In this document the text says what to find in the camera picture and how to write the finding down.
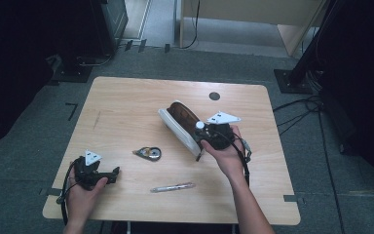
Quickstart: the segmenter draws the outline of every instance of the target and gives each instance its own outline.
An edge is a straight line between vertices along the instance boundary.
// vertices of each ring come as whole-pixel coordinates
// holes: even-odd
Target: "black controller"
[[[204,124],[203,128],[196,128],[193,138],[198,145],[205,139],[214,149],[220,150],[229,147],[235,135],[229,124]]]
[[[85,157],[80,156],[74,165],[75,169],[75,181],[80,184],[86,190],[93,190],[96,183],[102,178],[107,177],[109,183],[115,183],[117,180],[118,173],[120,172],[120,167],[117,167],[112,171],[112,173],[99,173],[97,171],[99,166],[99,161],[87,166],[85,164]]]

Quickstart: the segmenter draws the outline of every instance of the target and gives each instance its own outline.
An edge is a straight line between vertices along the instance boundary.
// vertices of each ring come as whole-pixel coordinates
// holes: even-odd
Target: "wooden table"
[[[219,100],[209,94],[217,92]],[[98,77],[94,80],[76,128],[60,164],[53,188],[61,188],[69,162],[86,149],[103,158],[98,171],[121,167],[115,184],[103,190],[92,219],[237,223],[232,190],[214,158],[199,162],[168,129],[158,109],[176,99],[206,120],[219,110],[239,116],[242,137],[253,154],[248,163],[250,187],[272,224],[300,221],[267,90],[258,85]],[[160,147],[163,156],[150,162],[131,152]],[[195,188],[151,193],[153,187],[194,182]],[[55,196],[43,215],[61,218]]]

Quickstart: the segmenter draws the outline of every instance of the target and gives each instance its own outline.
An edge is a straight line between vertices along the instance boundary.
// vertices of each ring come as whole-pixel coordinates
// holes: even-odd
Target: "black dot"
[[[212,100],[219,100],[220,99],[220,94],[217,92],[211,92],[209,95],[210,99]]]

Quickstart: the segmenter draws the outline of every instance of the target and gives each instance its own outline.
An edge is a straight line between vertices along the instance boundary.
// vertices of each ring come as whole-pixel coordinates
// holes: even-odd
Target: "pen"
[[[174,191],[174,190],[179,190],[179,189],[193,188],[195,186],[196,184],[192,182],[186,182],[186,183],[179,183],[179,184],[171,185],[171,186],[155,187],[155,188],[152,188],[150,191],[153,193],[158,193],[158,192],[167,192],[167,191]]]

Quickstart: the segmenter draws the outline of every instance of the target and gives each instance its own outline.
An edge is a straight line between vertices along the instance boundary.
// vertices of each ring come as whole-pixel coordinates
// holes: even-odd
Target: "person's left hand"
[[[94,210],[96,200],[107,183],[108,178],[104,177],[98,181],[92,191],[88,191],[76,184],[74,167],[69,174],[69,192],[66,196],[66,207],[68,209],[68,223],[64,233],[82,233],[87,219]]]

